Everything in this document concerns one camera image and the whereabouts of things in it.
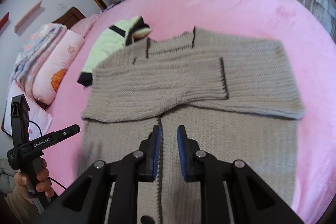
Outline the green black folded garment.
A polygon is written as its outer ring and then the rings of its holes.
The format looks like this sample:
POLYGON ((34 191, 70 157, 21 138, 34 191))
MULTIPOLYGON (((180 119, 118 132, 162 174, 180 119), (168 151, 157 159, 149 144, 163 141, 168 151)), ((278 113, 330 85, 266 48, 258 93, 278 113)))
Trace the green black folded garment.
POLYGON ((92 85, 92 72, 112 53, 145 38, 152 29, 142 16, 120 20, 106 28, 93 44, 77 83, 83 87, 92 85))

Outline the pink bed sheet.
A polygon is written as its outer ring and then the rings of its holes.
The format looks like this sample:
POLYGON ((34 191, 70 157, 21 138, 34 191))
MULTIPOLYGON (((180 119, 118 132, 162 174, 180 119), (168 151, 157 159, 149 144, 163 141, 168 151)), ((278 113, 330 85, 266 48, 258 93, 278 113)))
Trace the pink bed sheet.
POLYGON ((82 125, 90 88, 77 82, 90 49, 111 24, 136 15, 152 28, 151 37, 168 39, 193 27, 223 34, 282 41, 303 100, 293 145, 275 138, 257 148, 261 136, 219 131, 247 145, 257 172, 305 223, 317 223, 335 196, 335 43, 317 19, 296 0, 127 0, 104 12, 85 37, 49 107, 50 130, 82 125))

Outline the folded floral quilt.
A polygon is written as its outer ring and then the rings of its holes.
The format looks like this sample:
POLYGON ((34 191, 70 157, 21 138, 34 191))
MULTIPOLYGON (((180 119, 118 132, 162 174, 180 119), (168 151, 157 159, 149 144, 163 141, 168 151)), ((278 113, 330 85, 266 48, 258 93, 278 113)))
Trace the folded floral quilt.
POLYGON ((59 23, 41 25, 19 50, 11 72, 10 83, 13 80, 19 81, 20 77, 26 75, 33 62, 41 57, 51 47, 51 44, 56 42, 57 38, 61 38, 66 31, 67 27, 59 23))

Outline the grey knit cardigan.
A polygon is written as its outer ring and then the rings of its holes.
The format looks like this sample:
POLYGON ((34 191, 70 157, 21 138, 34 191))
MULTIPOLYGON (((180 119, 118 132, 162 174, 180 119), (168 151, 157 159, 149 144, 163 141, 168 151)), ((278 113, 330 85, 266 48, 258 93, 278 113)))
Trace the grey knit cardigan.
POLYGON ((159 173, 141 183, 138 215, 199 223, 201 190, 183 181, 177 128, 217 159, 244 160, 287 204, 294 195, 304 107, 282 42, 194 28, 142 39, 102 61, 81 117, 78 172, 131 153, 162 128, 159 173))

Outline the pink cartoon pillow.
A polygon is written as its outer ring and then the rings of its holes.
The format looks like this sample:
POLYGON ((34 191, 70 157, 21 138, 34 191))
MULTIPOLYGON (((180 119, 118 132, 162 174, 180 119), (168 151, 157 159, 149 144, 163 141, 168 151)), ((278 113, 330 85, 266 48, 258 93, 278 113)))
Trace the pink cartoon pillow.
POLYGON ((81 35, 66 31, 39 69, 32 87, 33 99, 49 106, 72 61, 84 44, 81 35))

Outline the brown wooden headboard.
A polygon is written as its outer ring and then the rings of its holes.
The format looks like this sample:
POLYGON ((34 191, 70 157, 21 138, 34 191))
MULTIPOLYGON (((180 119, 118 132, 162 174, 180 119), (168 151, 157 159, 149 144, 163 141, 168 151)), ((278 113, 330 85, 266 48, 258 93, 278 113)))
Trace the brown wooden headboard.
POLYGON ((65 25, 68 29, 73 27, 77 22, 84 19, 85 16, 76 7, 71 7, 60 18, 54 20, 52 23, 65 25))

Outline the white pink floral pillow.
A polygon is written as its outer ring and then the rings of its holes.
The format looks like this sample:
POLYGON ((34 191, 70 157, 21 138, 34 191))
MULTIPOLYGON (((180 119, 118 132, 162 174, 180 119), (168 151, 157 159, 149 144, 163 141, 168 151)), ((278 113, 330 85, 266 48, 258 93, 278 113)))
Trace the white pink floral pillow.
POLYGON ((52 123, 52 116, 38 106, 34 100, 28 97, 24 91, 18 86, 16 81, 11 83, 7 102, 5 107, 5 115, 2 122, 2 131, 7 135, 12 136, 11 132, 11 101, 12 98, 24 94, 25 99, 29 105, 29 138, 30 141, 39 138, 41 135, 48 133, 49 127, 52 123))

